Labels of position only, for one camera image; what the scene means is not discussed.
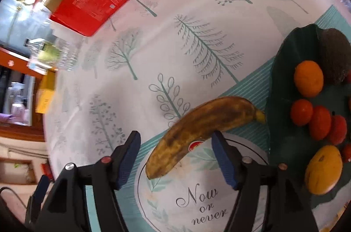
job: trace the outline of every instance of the red tomato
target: red tomato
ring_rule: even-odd
[[[335,115],[331,117],[331,129],[327,136],[329,142],[334,146],[341,144],[347,133],[347,122],[346,119],[341,115]]]
[[[322,140],[328,135],[330,128],[331,116],[329,110],[321,105],[314,107],[309,123],[311,137],[317,141]]]
[[[345,163],[351,162],[351,144],[346,144],[343,148],[342,155]]]
[[[313,115],[313,105],[306,99],[299,99],[294,102],[290,110],[290,118],[297,126],[308,124]]]
[[[351,70],[347,73],[347,76],[345,78],[346,83],[351,83]]]

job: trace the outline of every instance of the plate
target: plate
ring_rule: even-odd
[[[242,156],[267,164],[266,153],[250,141],[225,133]],[[135,198],[141,215],[158,232],[223,231],[238,195],[227,185],[212,150],[211,139],[189,152],[166,176],[148,180],[145,156],[136,173]],[[261,186],[252,231],[261,229],[267,187]]]
[[[311,24],[294,29],[284,40],[273,63],[270,94],[266,106],[270,134],[270,164],[287,164],[290,173],[305,190],[303,181],[306,167],[318,149],[328,142],[313,140],[309,136],[308,126],[295,126],[290,120],[290,107],[294,101],[303,98],[294,84],[295,67],[304,60],[318,63],[318,37],[322,31],[317,25]],[[309,100],[313,105],[323,105],[330,112],[334,111],[335,114],[349,120],[350,110],[346,96],[351,96],[350,85],[324,85],[322,92]],[[339,148],[350,142],[349,134],[346,139],[338,146]],[[344,164],[340,180],[329,193],[320,196],[309,194],[311,207],[331,201],[350,179],[351,163],[347,163]]]

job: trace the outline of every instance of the orange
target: orange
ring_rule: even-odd
[[[313,105],[306,99],[299,99],[294,102],[290,110],[292,122],[297,126],[304,126],[311,120]]]
[[[323,72],[314,61],[303,61],[295,68],[294,82],[304,97],[315,97],[323,88]]]

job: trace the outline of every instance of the teal stripe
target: teal stripe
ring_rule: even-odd
[[[316,21],[316,24],[323,29],[334,27],[343,32],[351,41],[351,27],[333,5]],[[220,96],[241,96],[249,99],[257,108],[263,110],[266,106],[266,100],[269,94],[269,77],[273,61],[274,57]],[[140,163],[148,152],[157,145],[165,133],[166,131],[141,145],[127,184],[120,191],[116,192],[120,209],[130,232],[154,232],[154,229],[142,218],[134,196],[134,183],[136,177],[139,177],[136,172]],[[258,122],[251,122],[245,126],[229,130],[228,133],[243,137],[266,152],[269,150],[267,128]],[[94,204],[94,195],[92,194],[92,190],[88,193],[88,189],[87,205],[92,231],[100,232]]]

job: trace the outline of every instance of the banana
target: banana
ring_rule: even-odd
[[[170,172],[193,141],[205,141],[215,130],[227,131],[253,120],[265,124],[264,113],[239,96],[221,97],[198,106],[174,124],[152,151],[146,162],[148,179]]]

